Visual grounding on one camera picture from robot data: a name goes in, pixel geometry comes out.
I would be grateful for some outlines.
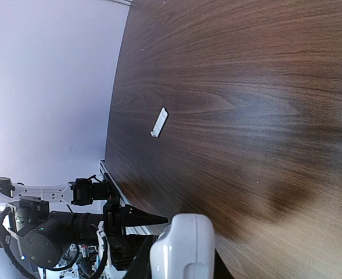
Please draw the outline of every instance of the dark wood grain surface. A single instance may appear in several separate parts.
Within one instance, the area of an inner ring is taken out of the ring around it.
[[[106,165],[142,209],[209,216],[238,279],[341,279],[342,1],[136,1]]]

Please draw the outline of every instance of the white wall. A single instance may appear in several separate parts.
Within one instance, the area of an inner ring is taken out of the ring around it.
[[[0,0],[0,176],[98,173],[127,14],[101,0]]]

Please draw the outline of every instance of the white object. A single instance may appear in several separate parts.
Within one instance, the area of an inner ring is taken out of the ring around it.
[[[150,250],[153,279],[212,279],[215,235],[210,219],[179,214]]]
[[[161,130],[163,129],[164,123],[167,118],[168,118],[168,112],[165,110],[165,108],[162,108],[158,116],[158,120],[155,123],[154,129],[153,131],[150,132],[153,138],[159,137],[159,134]]]

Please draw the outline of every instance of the small white block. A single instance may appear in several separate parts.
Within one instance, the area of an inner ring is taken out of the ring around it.
[[[161,130],[163,129],[163,126],[167,117],[168,117],[168,112],[165,110],[165,108],[162,108],[158,116],[158,120],[156,121],[154,125],[154,129],[153,131],[150,132],[153,138],[159,137],[159,134]]]

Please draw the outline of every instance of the cable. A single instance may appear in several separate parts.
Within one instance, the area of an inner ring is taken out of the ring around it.
[[[90,279],[99,279],[103,273],[103,270],[105,269],[105,265],[107,262],[107,252],[109,251],[109,247],[107,246],[107,238],[103,237],[102,240],[103,240],[103,246],[104,246],[102,259],[97,270],[95,271],[95,273],[92,275]]]
[[[71,262],[69,264],[67,264],[66,266],[63,266],[63,267],[58,267],[56,269],[49,269],[50,271],[64,271],[64,270],[67,270],[67,269],[71,268],[74,265],[74,263],[77,262],[78,257],[79,257],[79,253],[80,253],[80,248],[79,248],[78,244],[74,244],[74,245],[77,247],[77,253],[75,254],[74,258],[71,260]]]
[[[13,255],[12,251],[10,250],[9,245],[6,243],[5,238],[7,236],[9,236],[9,233],[7,232],[7,230],[5,229],[5,227],[3,226],[3,222],[4,219],[6,218],[6,216],[10,213],[11,208],[6,207],[5,210],[2,212],[1,216],[0,216],[0,243],[4,249],[4,252],[6,253],[6,255],[8,256],[8,258],[10,259],[10,261],[12,262],[12,264],[15,266],[15,268],[17,268],[17,270],[24,275],[26,278],[28,279],[37,279],[33,274],[31,274],[30,272],[28,272],[15,258],[15,256]]]
[[[70,212],[74,213],[70,207],[70,205],[66,204],[67,208],[70,210]]]
[[[100,179],[98,179],[98,178],[96,177],[96,174],[94,174],[94,175],[88,177],[87,179],[88,179],[88,180],[94,179],[94,180],[96,180],[97,182],[100,182],[100,183],[102,182]]]

